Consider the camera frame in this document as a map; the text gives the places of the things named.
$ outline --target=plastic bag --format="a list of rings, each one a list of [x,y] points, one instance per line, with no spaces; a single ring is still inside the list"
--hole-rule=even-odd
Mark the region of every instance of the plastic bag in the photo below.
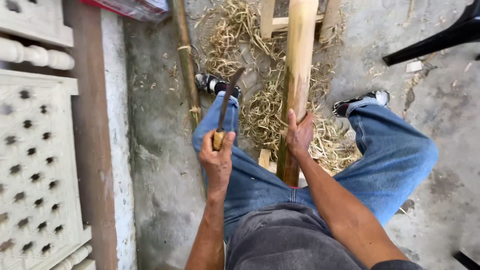
[[[169,16],[167,0],[80,0],[140,21],[160,22]]]

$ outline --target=curved blade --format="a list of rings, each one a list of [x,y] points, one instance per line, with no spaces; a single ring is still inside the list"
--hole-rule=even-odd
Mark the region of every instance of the curved blade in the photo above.
[[[220,109],[220,118],[218,119],[218,128],[216,129],[218,132],[223,131],[223,120],[225,119],[225,112],[227,111],[228,100],[232,95],[233,87],[235,86],[237,81],[240,79],[243,71],[245,71],[244,67],[238,69],[237,72],[235,72],[235,74],[232,76],[232,79],[230,80],[230,83],[227,86],[227,90],[225,91],[225,96],[223,97],[222,108]]]

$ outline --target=leg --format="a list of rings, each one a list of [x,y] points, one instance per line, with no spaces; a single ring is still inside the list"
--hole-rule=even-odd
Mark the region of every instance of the leg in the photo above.
[[[363,157],[334,178],[385,225],[438,159],[435,144],[390,110],[368,98],[351,103],[347,117]],[[296,202],[313,204],[308,188]]]
[[[207,115],[193,133],[192,144],[198,154],[205,133],[217,128],[220,107],[225,92],[218,93]],[[238,134],[238,101],[230,97],[225,114],[224,128]],[[205,184],[208,179],[202,168]],[[247,154],[241,151],[235,142],[232,148],[232,174],[227,188],[224,208],[224,234],[228,243],[237,227],[237,222],[245,214],[278,202],[292,202],[292,190],[278,177],[260,167]]]

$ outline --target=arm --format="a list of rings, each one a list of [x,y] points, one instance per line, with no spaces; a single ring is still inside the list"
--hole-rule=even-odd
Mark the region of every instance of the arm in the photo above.
[[[313,114],[308,112],[298,127],[293,110],[289,110],[288,119],[288,147],[299,163],[315,206],[334,238],[369,269],[386,260],[408,260],[388,238],[372,212],[310,157],[308,148],[313,138]]]
[[[207,204],[185,270],[223,270],[223,202],[232,172],[232,145],[235,133],[229,132],[219,152],[213,151],[215,130],[204,136],[199,160],[208,178]]]

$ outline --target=black sneaker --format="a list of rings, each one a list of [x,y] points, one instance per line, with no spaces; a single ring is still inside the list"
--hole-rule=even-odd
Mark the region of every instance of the black sneaker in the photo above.
[[[220,91],[226,91],[228,82],[215,77],[208,73],[197,73],[195,75],[195,84],[198,90],[206,93],[217,95]],[[235,85],[233,87],[232,97],[239,98],[241,93],[240,87]]]
[[[365,98],[374,98],[377,100],[378,105],[385,107],[390,101],[390,93],[387,90],[373,91],[356,98],[352,98],[345,101],[339,101],[333,105],[332,113],[336,117],[346,117],[347,109],[350,103],[360,101]]]

